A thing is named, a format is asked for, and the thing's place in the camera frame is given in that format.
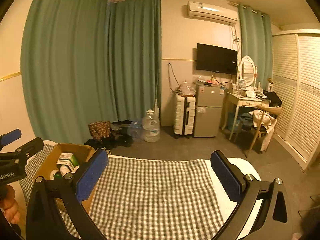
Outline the person's left hand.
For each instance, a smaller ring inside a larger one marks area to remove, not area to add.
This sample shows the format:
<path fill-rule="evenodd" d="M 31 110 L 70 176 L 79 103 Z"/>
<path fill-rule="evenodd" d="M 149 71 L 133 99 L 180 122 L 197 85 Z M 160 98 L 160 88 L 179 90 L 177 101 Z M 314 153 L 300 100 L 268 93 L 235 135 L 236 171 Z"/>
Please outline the person's left hand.
<path fill-rule="evenodd" d="M 20 222 L 21 214 L 19 212 L 19 206 L 15 200 L 15 190 L 12 186 L 6 185 L 5 196 L 1 197 L 1 209 L 3 209 L 3 215 L 7 221 L 11 224 L 18 224 Z"/>

